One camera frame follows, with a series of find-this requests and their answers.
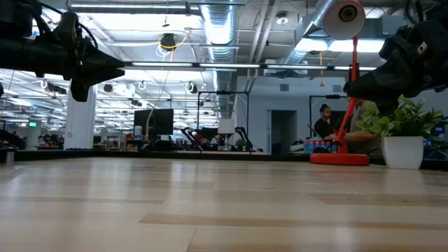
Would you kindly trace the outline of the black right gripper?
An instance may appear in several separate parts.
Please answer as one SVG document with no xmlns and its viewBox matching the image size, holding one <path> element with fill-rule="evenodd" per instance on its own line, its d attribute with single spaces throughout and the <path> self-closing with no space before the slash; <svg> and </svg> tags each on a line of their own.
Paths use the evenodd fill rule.
<svg viewBox="0 0 448 252">
<path fill-rule="evenodd" d="M 381 112 L 397 107 L 398 98 L 445 88 L 445 27 L 416 24 L 399 27 L 379 54 L 386 62 L 345 84 L 350 97 L 378 100 Z"/>
</svg>

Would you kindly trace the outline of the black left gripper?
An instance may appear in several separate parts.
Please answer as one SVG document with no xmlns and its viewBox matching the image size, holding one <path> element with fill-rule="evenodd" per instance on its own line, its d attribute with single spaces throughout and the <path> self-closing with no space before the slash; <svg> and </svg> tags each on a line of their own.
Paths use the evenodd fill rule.
<svg viewBox="0 0 448 252">
<path fill-rule="evenodd" d="M 90 89 L 90 86 L 86 83 L 84 68 L 84 59 L 87 46 L 87 41 L 80 41 L 76 49 L 73 51 L 73 56 L 71 57 L 71 69 L 69 71 L 69 77 L 71 79 L 70 93 L 73 99 L 77 102 L 86 102 L 88 100 L 88 93 Z M 110 56 L 104 52 L 90 53 L 89 62 L 100 67 L 125 67 L 125 63 L 122 60 Z M 122 69 L 100 69 L 92 73 L 90 80 L 93 83 L 101 83 L 124 75 L 125 71 Z"/>
</svg>

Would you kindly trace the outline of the person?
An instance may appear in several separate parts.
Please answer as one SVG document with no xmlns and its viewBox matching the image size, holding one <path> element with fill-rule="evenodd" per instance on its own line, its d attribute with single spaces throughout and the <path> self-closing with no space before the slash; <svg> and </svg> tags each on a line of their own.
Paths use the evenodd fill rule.
<svg viewBox="0 0 448 252">
<path fill-rule="evenodd" d="M 382 156 L 382 140 L 370 133 L 364 132 L 358 121 L 362 121 L 362 116 L 367 112 L 379 112 L 376 104 L 372 101 L 357 99 L 356 107 L 349 124 L 349 131 L 345 135 L 349 153 L 366 154 L 369 156 Z"/>
<path fill-rule="evenodd" d="M 336 140 L 343 114 L 336 112 L 332 115 L 331 108 L 327 104 L 323 104 L 319 112 L 320 118 L 315 122 L 314 130 L 323 140 Z"/>
</svg>

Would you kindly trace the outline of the white square column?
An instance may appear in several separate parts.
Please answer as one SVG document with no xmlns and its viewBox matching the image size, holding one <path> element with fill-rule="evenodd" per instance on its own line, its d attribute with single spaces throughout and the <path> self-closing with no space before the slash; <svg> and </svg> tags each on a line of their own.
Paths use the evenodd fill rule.
<svg viewBox="0 0 448 252">
<path fill-rule="evenodd" d="M 68 94 L 64 149 L 91 149 L 95 130 L 97 86 L 90 87 L 86 102 L 76 101 Z"/>
</svg>

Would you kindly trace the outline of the long ceiling light bar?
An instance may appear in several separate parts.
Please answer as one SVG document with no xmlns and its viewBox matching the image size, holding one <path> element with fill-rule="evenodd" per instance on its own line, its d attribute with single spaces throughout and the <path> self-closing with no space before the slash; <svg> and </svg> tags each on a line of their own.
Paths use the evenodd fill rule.
<svg viewBox="0 0 448 252">
<path fill-rule="evenodd" d="M 203 62 L 126 62 L 130 68 L 204 68 L 204 69 L 272 69 L 272 70 L 323 70 L 348 71 L 348 66 L 325 65 L 287 65 L 287 64 L 238 64 L 238 63 L 203 63 Z"/>
</svg>

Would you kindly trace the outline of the green plant in white pot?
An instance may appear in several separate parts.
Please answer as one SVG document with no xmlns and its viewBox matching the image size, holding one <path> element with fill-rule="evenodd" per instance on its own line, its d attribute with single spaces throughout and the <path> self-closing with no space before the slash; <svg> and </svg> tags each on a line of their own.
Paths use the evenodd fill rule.
<svg viewBox="0 0 448 252">
<path fill-rule="evenodd" d="M 404 97 L 398 99 L 397 107 L 381 112 L 373 101 L 364 101 L 364 111 L 355 120 L 357 128 L 374 137 L 379 150 L 391 169 L 419 169 L 424 158 L 424 141 L 442 140 L 433 136 L 436 125 L 448 124 L 448 116 L 434 109 L 426 111 L 423 100 L 417 103 Z"/>
</svg>

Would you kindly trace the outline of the black monitor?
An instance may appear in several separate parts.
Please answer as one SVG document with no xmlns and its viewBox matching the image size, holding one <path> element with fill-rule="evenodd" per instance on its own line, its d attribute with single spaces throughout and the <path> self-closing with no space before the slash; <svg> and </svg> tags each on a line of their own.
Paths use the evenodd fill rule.
<svg viewBox="0 0 448 252">
<path fill-rule="evenodd" d="M 142 134 L 169 135 L 174 130 L 173 109 L 149 109 L 134 112 L 134 126 L 141 126 Z"/>
</svg>

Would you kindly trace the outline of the blue container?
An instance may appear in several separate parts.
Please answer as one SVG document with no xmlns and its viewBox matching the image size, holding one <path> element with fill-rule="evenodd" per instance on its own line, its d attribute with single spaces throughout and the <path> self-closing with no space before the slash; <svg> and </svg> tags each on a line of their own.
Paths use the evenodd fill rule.
<svg viewBox="0 0 448 252">
<path fill-rule="evenodd" d="M 429 132 L 431 139 L 423 140 L 423 158 L 432 160 L 448 160 L 448 133 L 446 125 L 435 125 Z"/>
</svg>

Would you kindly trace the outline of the red desk lamp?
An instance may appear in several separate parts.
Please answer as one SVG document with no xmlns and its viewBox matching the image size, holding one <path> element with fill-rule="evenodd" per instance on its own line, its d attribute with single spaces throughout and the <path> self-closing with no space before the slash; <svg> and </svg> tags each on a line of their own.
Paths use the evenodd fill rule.
<svg viewBox="0 0 448 252">
<path fill-rule="evenodd" d="M 341 0 L 332 4 L 326 11 L 323 19 L 325 32 L 336 40 L 350 40 L 352 42 L 352 64 L 349 66 L 349 77 L 355 81 L 359 77 L 358 70 L 358 34 L 365 25 L 365 11 L 359 0 Z M 352 117 L 356 107 L 357 99 L 351 98 L 344 114 L 339 131 L 336 133 L 334 144 L 337 146 L 336 153 L 313 152 L 310 162 L 320 165 L 353 165 L 368 166 L 369 157 L 365 154 L 350 154 L 345 139 L 346 125 Z"/>
</svg>

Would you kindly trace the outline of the colourful striped box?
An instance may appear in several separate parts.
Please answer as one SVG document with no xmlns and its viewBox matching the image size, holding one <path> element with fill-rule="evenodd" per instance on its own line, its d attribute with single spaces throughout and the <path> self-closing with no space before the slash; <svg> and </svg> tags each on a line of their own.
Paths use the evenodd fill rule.
<svg viewBox="0 0 448 252">
<path fill-rule="evenodd" d="M 337 144 L 333 141 L 307 140 L 304 143 L 304 152 L 312 153 L 337 153 Z"/>
</svg>

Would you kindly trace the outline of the white lampshade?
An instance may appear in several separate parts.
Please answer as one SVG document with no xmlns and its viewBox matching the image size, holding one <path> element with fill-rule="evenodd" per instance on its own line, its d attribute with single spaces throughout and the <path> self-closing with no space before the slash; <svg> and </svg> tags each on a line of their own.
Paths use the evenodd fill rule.
<svg viewBox="0 0 448 252">
<path fill-rule="evenodd" d="M 234 134 L 235 133 L 235 120 L 222 118 L 218 124 L 219 134 Z"/>
</svg>

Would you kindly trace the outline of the silver ventilation duct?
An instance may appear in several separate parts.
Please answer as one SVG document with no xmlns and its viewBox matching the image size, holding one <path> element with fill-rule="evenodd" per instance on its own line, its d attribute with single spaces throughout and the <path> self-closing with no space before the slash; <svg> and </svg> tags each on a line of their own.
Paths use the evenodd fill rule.
<svg viewBox="0 0 448 252">
<path fill-rule="evenodd" d="M 208 48 L 209 61 L 212 63 L 234 63 L 235 49 L 224 48 L 235 44 L 235 25 L 237 21 L 237 6 L 209 4 L 202 5 L 204 32 Z M 217 70 L 213 72 L 213 85 L 216 91 L 233 91 L 235 88 L 235 72 Z M 230 110 L 233 106 L 232 95 L 217 94 L 217 106 L 220 110 Z"/>
<path fill-rule="evenodd" d="M 313 13 L 300 18 L 295 30 L 297 44 L 282 60 L 282 64 L 298 65 L 306 54 L 312 51 L 312 40 L 307 38 L 313 32 L 323 29 L 323 19 L 333 4 L 340 0 L 318 0 Z"/>
</svg>

